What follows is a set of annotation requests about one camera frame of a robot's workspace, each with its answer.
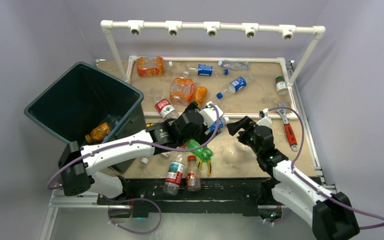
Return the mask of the Pocari Sweat bottle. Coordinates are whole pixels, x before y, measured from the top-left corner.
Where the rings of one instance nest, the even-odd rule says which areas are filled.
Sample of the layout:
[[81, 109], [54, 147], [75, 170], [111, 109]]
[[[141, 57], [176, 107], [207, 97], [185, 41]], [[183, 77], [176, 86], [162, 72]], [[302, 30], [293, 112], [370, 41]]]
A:
[[[219, 134], [222, 130], [222, 128], [230, 122], [230, 118], [227, 116], [223, 116], [219, 119], [219, 123], [217, 125], [217, 131], [216, 133]], [[206, 134], [212, 134], [216, 129], [216, 121], [206, 130]]]

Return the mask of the green plastic bottle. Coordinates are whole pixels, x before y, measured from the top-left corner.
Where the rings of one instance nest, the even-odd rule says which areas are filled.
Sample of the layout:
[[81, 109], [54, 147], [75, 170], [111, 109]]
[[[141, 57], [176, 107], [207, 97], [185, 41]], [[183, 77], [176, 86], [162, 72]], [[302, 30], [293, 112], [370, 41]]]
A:
[[[193, 140], [193, 139], [189, 140], [186, 143], [186, 147], [188, 149], [194, 149], [194, 148], [197, 148], [199, 146], [200, 146], [200, 144], [197, 141]], [[211, 161], [211, 158], [214, 155], [213, 151], [210, 148], [208, 148], [207, 146], [204, 146], [204, 147], [202, 147], [200, 149], [196, 149], [196, 150], [191, 151], [191, 152], [195, 156], [197, 156], [202, 162], [209, 162], [209, 161]]]

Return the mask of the red label bottle red cap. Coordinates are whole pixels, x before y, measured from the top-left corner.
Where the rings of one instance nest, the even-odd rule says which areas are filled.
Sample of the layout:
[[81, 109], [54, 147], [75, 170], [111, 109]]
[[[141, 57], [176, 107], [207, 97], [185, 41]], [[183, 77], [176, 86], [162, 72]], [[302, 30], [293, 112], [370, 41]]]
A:
[[156, 101], [154, 105], [159, 115], [164, 119], [177, 119], [180, 114], [167, 98], [162, 98]]

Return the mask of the small red cap bottle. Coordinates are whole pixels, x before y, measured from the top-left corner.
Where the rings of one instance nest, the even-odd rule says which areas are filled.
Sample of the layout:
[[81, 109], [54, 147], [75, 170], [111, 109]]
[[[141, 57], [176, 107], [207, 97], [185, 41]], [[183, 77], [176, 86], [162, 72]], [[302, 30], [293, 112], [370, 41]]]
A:
[[186, 189], [189, 192], [197, 192], [201, 189], [200, 170], [195, 155], [187, 157], [186, 165]]

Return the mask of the red label water bottle front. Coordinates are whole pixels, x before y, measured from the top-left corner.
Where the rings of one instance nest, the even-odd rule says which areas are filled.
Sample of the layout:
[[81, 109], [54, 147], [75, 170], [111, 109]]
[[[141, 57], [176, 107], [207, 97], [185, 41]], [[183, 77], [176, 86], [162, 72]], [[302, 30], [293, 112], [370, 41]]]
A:
[[186, 162], [187, 156], [184, 152], [178, 152], [171, 160], [163, 186], [163, 191], [167, 195], [175, 196], [178, 194], [182, 184]]

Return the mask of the large crushed orange label bottle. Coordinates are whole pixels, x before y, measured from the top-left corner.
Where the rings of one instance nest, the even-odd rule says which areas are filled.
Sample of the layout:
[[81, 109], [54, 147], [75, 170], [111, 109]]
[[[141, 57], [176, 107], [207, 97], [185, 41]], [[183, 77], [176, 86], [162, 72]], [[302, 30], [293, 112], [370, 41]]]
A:
[[161, 56], [142, 56], [136, 60], [136, 70], [140, 77], [161, 76], [172, 66], [172, 61], [164, 60]]

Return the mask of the tall blue label water bottle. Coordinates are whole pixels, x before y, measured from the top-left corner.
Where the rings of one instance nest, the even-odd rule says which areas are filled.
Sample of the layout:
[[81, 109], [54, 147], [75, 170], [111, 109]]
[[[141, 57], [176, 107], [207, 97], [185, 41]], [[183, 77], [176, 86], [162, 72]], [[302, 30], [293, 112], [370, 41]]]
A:
[[122, 117], [117, 115], [109, 115], [107, 118], [107, 124], [110, 130], [113, 130], [117, 124], [122, 120]]

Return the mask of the orange juice bottle orange cap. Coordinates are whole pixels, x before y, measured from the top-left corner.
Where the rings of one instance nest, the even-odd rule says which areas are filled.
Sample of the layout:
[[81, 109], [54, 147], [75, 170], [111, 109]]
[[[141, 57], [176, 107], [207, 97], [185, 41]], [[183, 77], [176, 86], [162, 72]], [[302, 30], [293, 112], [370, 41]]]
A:
[[104, 122], [85, 135], [85, 140], [89, 144], [102, 142], [112, 129], [113, 125], [111, 123]]

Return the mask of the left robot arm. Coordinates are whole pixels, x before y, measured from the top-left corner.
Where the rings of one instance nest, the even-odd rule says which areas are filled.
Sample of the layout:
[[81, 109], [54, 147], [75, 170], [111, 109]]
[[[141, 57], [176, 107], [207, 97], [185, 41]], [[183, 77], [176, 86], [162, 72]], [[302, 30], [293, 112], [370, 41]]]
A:
[[90, 191], [109, 197], [118, 205], [126, 203], [129, 191], [118, 177], [101, 173], [102, 169], [139, 157], [151, 157], [165, 152], [182, 152], [190, 140], [205, 147], [215, 137], [207, 129], [219, 121], [223, 111], [217, 106], [187, 110], [177, 119], [159, 122], [146, 130], [104, 144], [80, 146], [76, 141], [65, 146], [58, 161], [65, 196]]

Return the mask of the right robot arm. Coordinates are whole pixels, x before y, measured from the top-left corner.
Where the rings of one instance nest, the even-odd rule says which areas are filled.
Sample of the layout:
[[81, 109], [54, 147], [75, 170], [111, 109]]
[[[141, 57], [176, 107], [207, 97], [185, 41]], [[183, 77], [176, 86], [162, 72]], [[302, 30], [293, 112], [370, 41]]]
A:
[[288, 157], [275, 147], [271, 128], [247, 116], [226, 127], [231, 136], [252, 149], [259, 167], [270, 175], [260, 191], [264, 202], [286, 205], [311, 227], [318, 240], [349, 240], [360, 233], [356, 216], [349, 209], [349, 198], [325, 189], [293, 168]]

